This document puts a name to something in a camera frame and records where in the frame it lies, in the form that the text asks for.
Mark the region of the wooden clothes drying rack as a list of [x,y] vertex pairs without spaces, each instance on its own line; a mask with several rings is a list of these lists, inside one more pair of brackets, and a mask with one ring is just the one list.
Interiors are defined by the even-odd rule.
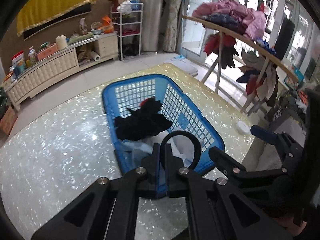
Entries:
[[198,57],[204,62],[207,57],[215,54],[216,59],[202,82],[205,82],[217,67],[216,92],[221,90],[222,70],[227,67],[235,68],[234,57],[241,58],[242,76],[237,81],[246,84],[245,93],[247,96],[247,101],[243,106],[236,103],[241,112],[245,112],[254,99],[257,99],[256,106],[260,103],[266,103],[269,107],[274,106],[279,92],[277,69],[283,70],[286,74],[290,74],[295,81],[297,80],[293,72],[283,65],[280,59],[239,32],[236,25],[230,24],[232,29],[228,29],[201,18],[190,16],[182,18],[188,24],[194,23],[204,28],[204,31],[201,32],[202,40],[197,43],[200,50]]

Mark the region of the paper towel roll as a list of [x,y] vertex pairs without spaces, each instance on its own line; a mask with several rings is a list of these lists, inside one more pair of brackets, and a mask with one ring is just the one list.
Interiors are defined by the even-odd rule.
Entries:
[[101,57],[99,54],[97,54],[95,51],[91,51],[91,57],[95,62],[99,62]]

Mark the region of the black hair band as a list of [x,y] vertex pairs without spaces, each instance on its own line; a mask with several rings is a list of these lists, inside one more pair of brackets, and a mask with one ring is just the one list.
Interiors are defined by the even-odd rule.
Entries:
[[162,167],[165,169],[165,145],[167,144],[167,142],[171,138],[173,138],[175,136],[186,137],[193,144],[193,147],[194,147],[193,161],[188,166],[188,168],[191,170],[194,170],[196,168],[196,166],[198,165],[200,158],[201,158],[201,153],[202,153],[201,144],[200,144],[199,140],[197,139],[197,137],[195,137],[195,135],[193,135],[189,132],[186,132],[186,131],[173,131],[164,137],[164,139],[162,140],[162,142],[160,144],[160,152],[159,152],[159,159],[160,159],[160,163],[161,163]]

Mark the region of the silver standing air conditioner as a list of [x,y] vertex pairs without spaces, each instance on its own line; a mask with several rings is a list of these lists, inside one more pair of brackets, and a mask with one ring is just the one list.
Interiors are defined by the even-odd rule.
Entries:
[[164,0],[144,0],[142,20],[142,51],[158,50]]

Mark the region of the grey floor mat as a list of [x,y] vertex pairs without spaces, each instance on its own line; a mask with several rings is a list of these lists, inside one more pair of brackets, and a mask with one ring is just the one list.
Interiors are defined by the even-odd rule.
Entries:
[[166,64],[173,64],[175,67],[179,68],[180,70],[186,72],[187,74],[196,77],[198,75],[198,69],[194,67],[191,63],[187,63],[182,59],[170,59],[164,61]]

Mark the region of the cream round jar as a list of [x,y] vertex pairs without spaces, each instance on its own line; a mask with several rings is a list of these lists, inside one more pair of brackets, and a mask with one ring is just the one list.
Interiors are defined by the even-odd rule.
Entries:
[[56,37],[56,46],[58,50],[63,50],[68,47],[67,37],[65,35]]

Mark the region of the white metal shelf rack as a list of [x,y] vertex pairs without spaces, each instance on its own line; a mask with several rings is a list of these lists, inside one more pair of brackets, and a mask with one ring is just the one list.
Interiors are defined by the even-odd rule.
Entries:
[[112,0],[110,16],[117,32],[119,59],[140,56],[144,4],[140,0]]

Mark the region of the pink box on cabinet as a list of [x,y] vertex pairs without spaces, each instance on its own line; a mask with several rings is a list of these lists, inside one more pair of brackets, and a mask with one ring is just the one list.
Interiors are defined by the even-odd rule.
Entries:
[[39,50],[37,53],[37,59],[39,61],[53,55],[58,51],[57,45],[54,43],[49,47],[43,48],[42,50]]

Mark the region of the white fluffy towel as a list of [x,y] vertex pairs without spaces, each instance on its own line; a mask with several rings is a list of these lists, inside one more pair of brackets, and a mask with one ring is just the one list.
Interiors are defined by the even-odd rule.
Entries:
[[[168,131],[163,131],[154,137],[149,137],[145,143],[153,146],[154,143],[159,143],[169,134]],[[174,156],[180,157],[185,162],[185,166],[189,166],[194,158],[194,146],[190,139],[182,135],[176,135],[168,140],[171,145]]]

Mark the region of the black plush toy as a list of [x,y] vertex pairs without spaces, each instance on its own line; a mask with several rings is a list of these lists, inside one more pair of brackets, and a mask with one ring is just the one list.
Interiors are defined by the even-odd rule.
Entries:
[[129,116],[117,116],[114,119],[117,138],[121,141],[139,141],[171,128],[173,122],[160,113],[161,108],[161,101],[154,96],[142,101],[139,109],[126,107]]

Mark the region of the blue plastic laundry basket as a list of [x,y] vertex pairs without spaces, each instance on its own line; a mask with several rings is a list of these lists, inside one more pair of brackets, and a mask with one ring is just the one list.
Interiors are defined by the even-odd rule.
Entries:
[[209,149],[225,150],[223,139],[191,99],[161,74],[114,82],[102,92],[114,153],[122,174],[138,166],[127,141],[139,141],[167,131],[186,131],[200,141],[201,157],[195,170],[204,175],[215,164]]

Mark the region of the yellow cloth cover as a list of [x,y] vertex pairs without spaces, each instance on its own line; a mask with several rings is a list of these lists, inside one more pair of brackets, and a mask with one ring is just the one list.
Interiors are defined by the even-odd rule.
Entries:
[[96,0],[29,0],[17,15],[17,36]]

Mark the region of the pink clothes pile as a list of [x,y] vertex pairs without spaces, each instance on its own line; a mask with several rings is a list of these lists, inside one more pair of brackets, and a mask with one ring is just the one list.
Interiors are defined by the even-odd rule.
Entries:
[[226,14],[231,16],[246,27],[245,36],[251,40],[263,38],[266,18],[262,11],[255,11],[234,0],[219,0],[218,2],[202,3],[197,7],[192,16],[204,18],[212,14]]

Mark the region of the patterned curtain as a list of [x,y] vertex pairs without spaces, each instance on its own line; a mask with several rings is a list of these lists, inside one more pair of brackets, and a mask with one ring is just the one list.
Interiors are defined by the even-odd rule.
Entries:
[[163,50],[174,52],[176,50],[178,32],[178,14],[182,0],[169,0],[168,22],[164,35]]

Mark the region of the white round puck device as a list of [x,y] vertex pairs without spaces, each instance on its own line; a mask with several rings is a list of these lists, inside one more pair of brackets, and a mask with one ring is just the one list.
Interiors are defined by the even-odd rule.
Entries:
[[250,134],[250,127],[243,121],[238,121],[236,123],[236,129],[242,135]]

